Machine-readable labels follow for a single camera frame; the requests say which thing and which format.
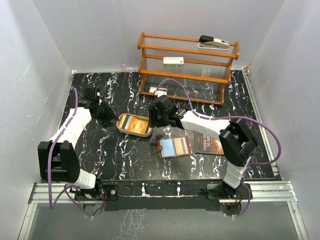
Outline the orange wooden shelf rack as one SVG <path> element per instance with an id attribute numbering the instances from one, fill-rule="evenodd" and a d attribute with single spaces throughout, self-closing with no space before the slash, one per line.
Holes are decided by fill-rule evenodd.
<path id="1" fill-rule="evenodd" d="M 239 42 L 230 42 L 229 50 L 200 49 L 198 42 L 195 38 L 141 33 L 137 43 L 142 51 L 139 93 L 152 96 L 150 87 L 160 87 L 167 89 L 170 98 L 187 100 L 177 83 L 163 82 L 171 78 L 186 88 L 192 101 L 223 105 L 232 63 L 240 56 Z M 163 57 L 184 57 L 184 67 L 165 68 Z"/>

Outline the small white box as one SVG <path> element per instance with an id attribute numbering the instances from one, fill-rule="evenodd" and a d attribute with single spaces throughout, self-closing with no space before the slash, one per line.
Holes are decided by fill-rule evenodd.
<path id="1" fill-rule="evenodd" d="M 153 94 L 154 96 L 160 95 L 167 95 L 168 90 L 162 87 L 150 87 L 149 93 Z"/>

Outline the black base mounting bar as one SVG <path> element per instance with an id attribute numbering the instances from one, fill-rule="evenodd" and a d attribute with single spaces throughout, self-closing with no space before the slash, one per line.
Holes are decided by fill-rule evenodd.
<path id="1" fill-rule="evenodd" d="M 93 189 L 73 190 L 75 199 L 101 204 L 104 211 L 205 209 L 241 212 L 253 194 L 248 183 L 233 189 L 221 180 L 98 181 Z"/>

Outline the gold credit card black stripe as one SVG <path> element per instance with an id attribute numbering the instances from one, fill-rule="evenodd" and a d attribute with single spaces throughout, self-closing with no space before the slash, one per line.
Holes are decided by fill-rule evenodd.
<path id="1" fill-rule="evenodd" d="M 189 148 L 185 137 L 174 138 L 173 142 L 176 155 L 189 154 Z"/>

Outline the beige oval card tray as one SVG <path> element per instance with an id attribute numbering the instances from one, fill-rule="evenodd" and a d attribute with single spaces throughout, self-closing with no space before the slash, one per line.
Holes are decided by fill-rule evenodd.
<path id="1" fill-rule="evenodd" d="M 123 134 L 146 138 L 151 135 L 152 128 L 149 126 L 149 118 L 130 113 L 119 116 L 116 127 Z"/>

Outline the brown leather card holder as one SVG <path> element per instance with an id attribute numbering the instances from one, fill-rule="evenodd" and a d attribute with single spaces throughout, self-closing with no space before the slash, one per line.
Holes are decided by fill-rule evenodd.
<path id="1" fill-rule="evenodd" d="M 186 138 L 189 154 L 176 155 L 174 139 L 181 138 L 181 137 L 175 137 L 175 138 L 161 139 L 157 141 L 156 151 L 159 152 L 160 158 L 170 159 L 170 158 L 190 156 L 192 151 L 191 151 L 189 139 L 186 136 L 182 136 L 182 137 Z"/>

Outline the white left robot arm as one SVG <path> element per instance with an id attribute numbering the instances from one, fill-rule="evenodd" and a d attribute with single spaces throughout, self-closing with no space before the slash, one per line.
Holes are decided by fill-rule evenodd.
<path id="1" fill-rule="evenodd" d="M 77 186 L 85 189 L 91 199 L 99 199 L 104 188 L 96 183 L 96 175 L 81 169 L 75 147 L 91 120 L 97 120 L 103 128 L 108 128 L 117 119 L 101 90 L 86 87 L 82 98 L 70 109 L 55 135 L 37 147 L 41 179 L 48 183 L 55 181 Z"/>

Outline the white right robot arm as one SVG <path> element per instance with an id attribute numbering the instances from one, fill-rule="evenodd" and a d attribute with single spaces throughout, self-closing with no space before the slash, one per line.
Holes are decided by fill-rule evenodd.
<path id="1" fill-rule="evenodd" d="M 152 128 L 176 127 L 198 132 L 218 140 L 226 160 L 223 194 L 233 199 L 241 192 L 241 181 L 249 165 L 258 141 L 248 128 L 247 117 L 213 117 L 196 110 L 178 108 L 168 96 L 157 97 L 149 107 L 149 124 Z"/>

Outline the white staples box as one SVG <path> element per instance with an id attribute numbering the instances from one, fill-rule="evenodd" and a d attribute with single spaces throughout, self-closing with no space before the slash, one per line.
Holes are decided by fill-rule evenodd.
<path id="1" fill-rule="evenodd" d="M 162 65 L 164 68 L 183 68 L 184 57 L 164 56 Z"/>

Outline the dark book three days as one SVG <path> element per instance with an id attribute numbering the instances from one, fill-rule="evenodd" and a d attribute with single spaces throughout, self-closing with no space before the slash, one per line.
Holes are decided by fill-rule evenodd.
<path id="1" fill-rule="evenodd" d="M 224 155 L 221 143 L 208 135 L 194 133 L 194 152 L 206 155 Z"/>

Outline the black and beige stapler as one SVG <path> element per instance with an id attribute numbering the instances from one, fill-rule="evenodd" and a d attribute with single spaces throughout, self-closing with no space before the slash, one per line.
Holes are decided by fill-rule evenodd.
<path id="1" fill-rule="evenodd" d="M 197 47 L 199 49 L 228 51 L 230 42 L 208 35 L 201 35 Z"/>

